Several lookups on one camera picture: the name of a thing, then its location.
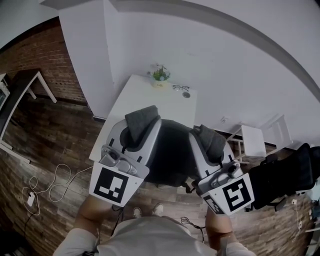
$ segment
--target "white cable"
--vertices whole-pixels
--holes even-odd
[[[68,178],[68,180],[66,181],[65,184],[56,184],[56,185],[53,185],[53,183],[55,183],[55,181],[56,181],[57,170],[58,170],[58,167],[59,167],[59,166],[66,166],[66,167],[68,167],[68,169],[69,169],[69,178]],[[54,179],[53,179],[52,183],[50,184],[50,186],[49,186],[46,190],[39,191],[39,192],[36,192],[36,191],[35,191],[35,188],[36,188],[37,185],[38,185],[38,178],[37,178],[36,176],[32,176],[32,177],[30,178],[30,180],[29,180],[29,186],[30,186],[30,187],[25,186],[25,187],[23,187],[23,189],[22,189],[22,191],[21,191],[21,199],[22,199],[22,202],[23,202],[24,207],[27,209],[27,211],[28,211],[29,213],[31,213],[31,214],[33,214],[33,215],[35,215],[35,216],[40,215],[40,206],[39,206],[38,194],[49,191],[49,198],[50,198],[50,200],[51,200],[52,202],[54,202],[54,203],[59,202],[59,201],[61,201],[61,200],[64,198],[64,196],[65,196],[65,194],[66,194],[66,192],[67,192],[67,190],[68,190],[71,182],[74,180],[74,178],[75,178],[78,174],[80,174],[80,173],[82,173],[82,172],[84,172],[84,171],[86,171],[86,170],[88,170],[88,169],[90,169],[90,168],[92,168],[92,167],[93,167],[93,166],[91,166],[91,167],[89,167],[89,168],[87,168],[87,169],[84,169],[84,170],[82,170],[82,171],[79,171],[79,172],[78,172],[77,174],[75,174],[75,175],[72,177],[72,179],[70,180],[70,178],[71,178],[71,169],[70,169],[70,167],[69,167],[68,165],[66,165],[66,164],[60,163],[60,164],[58,164],[58,165],[56,166],[56,168],[55,168]],[[36,183],[35,183],[35,186],[34,186],[34,187],[31,186],[31,180],[32,180],[33,178],[35,178],[35,180],[36,180]],[[63,185],[67,185],[67,186],[66,186],[66,188],[65,188],[65,191],[64,191],[62,197],[61,197],[59,200],[52,200],[52,198],[51,198],[51,190],[52,190],[55,186],[63,186]],[[25,190],[25,189],[30,189],[30,190],[32,190],[33,193],[34,193],[34,195],[35,195],[35,197],[36,197],[37,210],[36,210],[35,213],[29,211],[28,207],[27,207],[26,204],[25,204],[25,201],[24,201],[24,190]]]
[[[292,243],[294,243],[297,239],[297,237],[300,235],[300,232],[301,232],[301,227],[299,225],[299,212],[297,210],[297,204],[298,204],[298,201],[296,202],[296,204],[293,205],[293,210],[296,212],[296,225],[297,225],[297,228],[298,228],[298,232],[295,234],[295,237],[292,239]]]

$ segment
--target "person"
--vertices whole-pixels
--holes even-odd
[[[98,244],[102,222],[112,211],[112,204],[89,195],[79,208],[73,229],[53,256],[255,256],[240,244],[228,216],[219,216],[208,207],[205,228],[210,247],[191,237],[181,223],[162,216],[164,206],[157,204],[152,216],[142,217],[133,210],[134,219],[116,227],[113,236]]]

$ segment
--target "power adapter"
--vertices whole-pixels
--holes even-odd
[[[28,204],[28,206],[32,207],[34,200],[35,200],[35,193],[34,192],[30,192],[29,194],[29,198],[28,201],[26,202]]]

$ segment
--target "potted plant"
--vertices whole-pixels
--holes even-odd
[[[165,88],[168,85],[167,80],[170,77],[170,72],[163,65],[157,64],[156,67],[156,71],[152,73],[148,72],[148,75],[154,79],[152,86],[155,88]]]

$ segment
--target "eyeglasses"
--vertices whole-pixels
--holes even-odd
[[[180,85],[173,85],[172,86],[174,90],[179,91],[179,90],[186,90],[187,92],[189,92],[190,87],[189,86],[180,86]]]

